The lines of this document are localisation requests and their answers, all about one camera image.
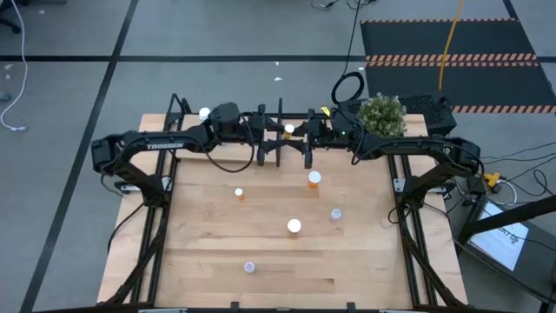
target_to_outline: wooden tabletop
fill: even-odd
[[[145,115],[140,130],[161,130],[163,119]],[[407,116],[408,136],[426,132],[422,116]],[[317,189],[308,187],[309,170],[290,147],[282,148],[280,168],[254,162],[238,174],[205,159],[180,162],[156,306],[227,308],[238,301],[242,308],[345,309],[346,302],[355,302],[358,309],[410,309],[400,232],[387,221],[394,207],[387,159],[352,166],[350,158],[343,150],[316,150],[311,170],[322,174]],[[156,159],[157,152],[143,152],[132,162],[153,173]],[[409,162],[414,175],[434,166],[428,156],[411,156]],[[238,187],[245,193],[241,201],[234,195]],[[125,196],[117,222],[141,201],[138,193]],[[426,203],[445,209],[438,195],[428,195]],[[330,221],[332,209],[341,209],[341,220]],[[115,237],[99,301],[112,296],[135,266],[146,211]],[[302,224],[297,236],[288,233],[292,218]],[[431,265],[466,303],[448,221],[427,209],[421,210],[421,220]],[[245,262],[253,262],[256,272],[246,273]],[[420,300],[426,303],[422,272],[415,267]],[[150,269],[144,275],[142,299]]]

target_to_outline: yellow cable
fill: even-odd
[[[455,19],[452,23],[452,29],[450,29],[450,35],[448,35],[448,41],[446,42],[446,47],[444,48],[444,55],[442,55],[442,64],[440,65],[440,78],[438,80],[438,90],[442,90],[442,78],[444,77],[444,63],[446,62],[446,54],[450,48],[450,43],[452,42],[453,30],[455,30],[455,24],[458,23],[460,19],[461,9],[463,8],[463,3],[465,0],[460,0],[460,6],[458,7],[458,12],[455,14]]]

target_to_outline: yellow clamp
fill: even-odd
[[[483,177],[485,178],[486,184],[488,185],[489,188],[494,188],[494,186],[496,186],[496,183],[498,182],[498,180],[500,179],[500,173],[494,173],[494,174],[483,174]]]
[[[321,110],[327,115],[327,117],[330,117],[330,110],[326,106],[321,107]]]

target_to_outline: orange and black striped tape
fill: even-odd
[[[498,62],[498,61],[534,61],[534,53],[475,53],[446,54],[447,62]],[[430,55],[374,55],[367,57],[369,62],[441,62],[441,54]]]
[[[453,113],[556,113],[556,106],[552,105],[456,105]]]
[[[367,67],[412,66],[440,67],[442,62],[369,62]],[[446,67],[538,67],[538,62],[446,62]]]
[[[517,21],[515,18],[461,18],[458,22],[501,22],[501,21]],[[437,19],[383,19],[383,20],[362,20],[361,23],[442,23],[453,22],[450,18]]]

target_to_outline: green leaves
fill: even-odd
[[[406,131],[406,107],[398,97],[385,97],[380,92],[361,104],[357,117],[365,130],[381,137],[402,137]]]

